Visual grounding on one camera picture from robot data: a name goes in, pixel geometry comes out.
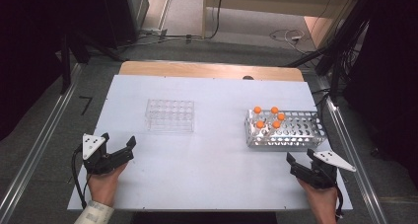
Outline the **clear acrylic tube rack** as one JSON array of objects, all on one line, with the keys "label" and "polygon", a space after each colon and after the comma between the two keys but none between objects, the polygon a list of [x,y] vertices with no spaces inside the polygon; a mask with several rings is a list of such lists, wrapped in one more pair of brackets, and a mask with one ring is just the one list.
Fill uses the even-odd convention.
[{"label": "clear acrylic tube rack", "polygon": [[146,128],[159,132],[192,132],[194,101],[150,99],[147,103]]}]

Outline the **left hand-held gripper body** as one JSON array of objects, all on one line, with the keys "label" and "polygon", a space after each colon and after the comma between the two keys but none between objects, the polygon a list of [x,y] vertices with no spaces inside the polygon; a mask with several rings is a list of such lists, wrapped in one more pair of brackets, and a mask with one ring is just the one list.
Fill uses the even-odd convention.
[{"label": "left hand-held gripper body", "polygon": [[88,174],[104,175],[114,170],[110,164],[111,155],[101,148],[100,136],[84,134],[82,140],[82,158]]}]

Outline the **person's left hand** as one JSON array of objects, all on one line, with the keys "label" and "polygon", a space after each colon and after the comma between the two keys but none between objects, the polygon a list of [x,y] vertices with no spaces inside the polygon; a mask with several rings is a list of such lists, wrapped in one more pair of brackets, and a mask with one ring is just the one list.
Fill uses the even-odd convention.
[{"label": "person's left hand", "polygon": [[90,175],[88,187],[93,201],[113,207],[118,186],[118,178],[127,167],[123,164],[104,175]]}]

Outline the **perforated metal tube rack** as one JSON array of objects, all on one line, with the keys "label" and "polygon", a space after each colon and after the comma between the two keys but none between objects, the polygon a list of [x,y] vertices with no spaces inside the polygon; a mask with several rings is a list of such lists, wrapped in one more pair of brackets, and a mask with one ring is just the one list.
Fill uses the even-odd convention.
[{"label": "perforated metal tube rack", "polygon": [[317,112],[310,111],[280,111],[285,115],[280,128],[271,136],[271,123],[277,116],[271,118],[270,110],[262,110],[259,120],[264,121],[264,127],[255,136],[254,126],[258,122],[252,118],[252,110],[248,110],[244,119],[246,144],[251,148],[273,149],[277,151],[305,151],[314,149],[326,139]]}]

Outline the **light wooden desk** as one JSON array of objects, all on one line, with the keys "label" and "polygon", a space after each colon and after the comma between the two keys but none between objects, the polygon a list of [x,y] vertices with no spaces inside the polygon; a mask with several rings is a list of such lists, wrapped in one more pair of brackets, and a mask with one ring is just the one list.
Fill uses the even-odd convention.
[{"label": "light wooden desk", "polygon": [[206,32],[206,10],[223,8],[303,16],[316,47],[331,40],[338,22],[347,18],[358,0],[203,0],[202,34]]}]

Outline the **person's right hand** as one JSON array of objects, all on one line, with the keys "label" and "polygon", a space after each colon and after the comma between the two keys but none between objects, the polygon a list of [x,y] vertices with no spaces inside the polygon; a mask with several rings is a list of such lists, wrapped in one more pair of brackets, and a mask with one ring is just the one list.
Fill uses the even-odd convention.
[{"label": "person's right hand", "polygon": [[336,224],[337,189],[335,187],[316,189],[298,180],[304,189],[317,224]]}]

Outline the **black cabinet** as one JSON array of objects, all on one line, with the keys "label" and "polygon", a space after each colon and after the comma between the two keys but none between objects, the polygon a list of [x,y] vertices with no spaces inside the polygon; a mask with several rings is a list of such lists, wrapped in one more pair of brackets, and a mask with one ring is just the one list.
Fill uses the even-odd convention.
[{"label": "black cabinet", "polygon": [[143,26],[149,0],[105,0],[115,46],[138,39]]}]

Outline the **black metal stand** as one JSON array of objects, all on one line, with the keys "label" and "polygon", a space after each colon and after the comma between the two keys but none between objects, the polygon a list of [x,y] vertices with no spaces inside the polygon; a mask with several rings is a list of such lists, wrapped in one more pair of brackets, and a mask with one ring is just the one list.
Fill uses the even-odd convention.
[{"label": "black metal stand", "polygon": [[80,32],[66,30],[60,35],[61,46],[61,68],[62,68],[62,88],[61,95],[64,95],[71,85],[71,72],[70,72],[70,53],[76,57],[76,60],[80,63],[88,63],[90,60],[90,54],[86,49],[86,45],[90,45],[97,49],[99,52],[110,57],[111,59],[124,62],[125,59],[110,51],[108,48],[101,45],[98,41],[92,37]]}]

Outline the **aluminium floor rail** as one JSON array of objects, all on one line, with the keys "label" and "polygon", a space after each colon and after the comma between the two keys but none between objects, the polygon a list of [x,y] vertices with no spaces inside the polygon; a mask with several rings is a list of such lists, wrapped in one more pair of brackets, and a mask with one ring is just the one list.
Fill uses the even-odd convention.
[{"label": "aluminium floor rail", "polygon": [[325,99],[325,104],[330,113],[330,117],[332,118],[332,123],[338,133],[345,155],[347,156],[348,161],[357,168],[357,172],[354,174],[354,178],[372,223],[388,224],[379,198],[373,188],[372,183],[369,180],[369,176],[366,172],[364,164],[358,155],[355,144],[353,143],[350,133],[346,127],[340,106],[336,106],[331,100],[331,97]]},{"label": "aluminium floor rail", "polygon": [[35,139],[30,140],[31,147],[27,149],[25,159],[17,166],[18,170],[5,188],[4,194],[0,195],[0,224],[7,224],[13,215],[60,118],[70,102],[84,68],[85,64],[80,63],[76,63],[71,68],[70,78],[72,82],[63,94],[52,100],[53,107],[41,124],[41,129],[36,134]]}]

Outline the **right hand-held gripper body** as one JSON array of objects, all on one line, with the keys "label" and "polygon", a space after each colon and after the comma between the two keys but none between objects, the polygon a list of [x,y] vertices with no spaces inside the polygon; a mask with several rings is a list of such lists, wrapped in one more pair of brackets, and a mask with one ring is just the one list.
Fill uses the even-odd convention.
[{"label": "right hand-held gripper body", "polygon": [[339,168],[355,172],[356,168],[349,164],[346,160],[340,157],[335,152],[328,151],[314,151],[314,155],[319,158],[321,164],[315,166],[313,160],[311,162],[311,170],[309,174],[308,184],[314,188],[330,188],[336,186],[337,170]]}]

